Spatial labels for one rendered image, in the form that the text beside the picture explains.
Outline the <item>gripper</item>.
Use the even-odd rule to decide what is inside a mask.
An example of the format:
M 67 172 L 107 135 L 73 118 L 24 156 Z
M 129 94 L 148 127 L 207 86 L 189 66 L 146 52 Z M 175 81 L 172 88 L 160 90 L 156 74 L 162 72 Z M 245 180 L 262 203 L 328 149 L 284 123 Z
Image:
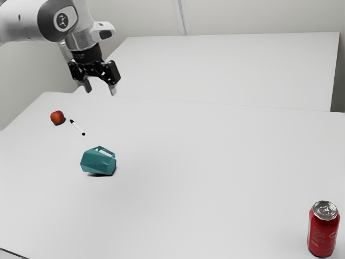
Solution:
M 85 50 L 71 51 L 74 61 L 68 62 L 68 68 L 72 79 L 79 82 L 85 89 L 86 93 L 92 91 L 92 87 L 88 81 L 88 75 L 83 65 L 93 66 L 96 76 L 108 85 L 112 96 L 116 94 L 116 85 L 121 80 L 121 75 L 115 61 L 110 60 L 104 62 L 102 59 L 102 51 L 99 44 Z

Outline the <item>teal faceted mug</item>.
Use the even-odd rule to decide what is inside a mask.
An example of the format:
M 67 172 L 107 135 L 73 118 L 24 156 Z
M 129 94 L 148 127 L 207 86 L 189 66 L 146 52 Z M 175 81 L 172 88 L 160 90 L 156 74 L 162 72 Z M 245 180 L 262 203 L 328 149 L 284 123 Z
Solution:
M 84 172 L 112 176 L 116 170 L 116 156 L 112 151 L 97 146 L 85 151 L 80 166 Z

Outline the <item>white pen with black cap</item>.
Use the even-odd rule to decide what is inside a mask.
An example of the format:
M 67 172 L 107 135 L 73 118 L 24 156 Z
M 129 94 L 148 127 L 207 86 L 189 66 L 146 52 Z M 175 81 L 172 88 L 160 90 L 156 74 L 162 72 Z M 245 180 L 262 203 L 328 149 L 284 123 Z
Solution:
M 77 125 L 77 123 L 74 120 L 70 119 L 70 123 L 82 136 L 86 135 L 86 133 Z

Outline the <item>red apple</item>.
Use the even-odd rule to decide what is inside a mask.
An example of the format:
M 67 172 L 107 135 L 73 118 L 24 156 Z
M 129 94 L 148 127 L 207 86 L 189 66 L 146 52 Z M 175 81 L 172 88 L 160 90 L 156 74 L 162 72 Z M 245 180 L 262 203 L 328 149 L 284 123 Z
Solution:
M 61 125 L 65 122 L 65 116 L 60 110 L 52 112 L 50 115 L 50 119 L 54 125 Z

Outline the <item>red soda can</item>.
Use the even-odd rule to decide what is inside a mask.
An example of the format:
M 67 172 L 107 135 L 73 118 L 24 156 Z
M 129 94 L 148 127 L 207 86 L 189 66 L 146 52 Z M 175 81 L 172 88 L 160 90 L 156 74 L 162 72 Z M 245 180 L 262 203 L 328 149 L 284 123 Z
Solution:
M 309 211 L 307 247 L 316 257 L 326 258 L 336 246 L 340 213 L 332 202 L 318 201 Z

